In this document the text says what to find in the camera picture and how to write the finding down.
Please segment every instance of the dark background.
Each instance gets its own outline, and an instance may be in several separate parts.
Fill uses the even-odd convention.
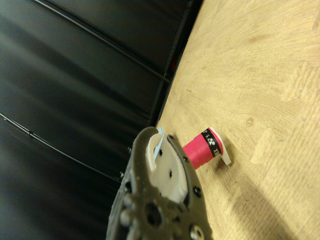
[[[0,1],[0,113],[47,141],[0,120],[1,239],[105,238],[200,4]]]

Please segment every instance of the wood grain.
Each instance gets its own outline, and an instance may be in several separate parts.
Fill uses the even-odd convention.
[[[197,174],[215,240],[320,239],[320,1],[204,0],[158,126],[207,127]]]

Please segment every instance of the black label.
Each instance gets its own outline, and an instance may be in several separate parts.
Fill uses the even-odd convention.
[[[215,136],[210,131],[210,129],[208,128],[207,130],[203,131],[201,134],[205,139],[206,143],[208,144],[213,157],[217,156],[218,154],[221,154],[220,146]]]

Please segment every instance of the black panel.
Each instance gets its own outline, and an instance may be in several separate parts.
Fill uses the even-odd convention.
[[[120,184],[0,120],[0,239],[105,239]]]
[[[32,1],[1,1],[0,37],[0,112],[118,177],[163,81]]]
[[[172,50],[188,0],[53,0],[97,26],[159,71]]]

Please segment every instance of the screw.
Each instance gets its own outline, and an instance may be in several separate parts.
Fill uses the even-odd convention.
[[[193,191],[194,191],[194,194],[197,195],[198,198],[201,197],[201,189],[200,189],[200,187],[197,187],[197,186],[193,187]]]
[[[190,237],[192,240],[205,240],[205,235],[198,225],[191,225]]]
[[[120,180],[124,179],[125,174],[121,171],[120,172]]]

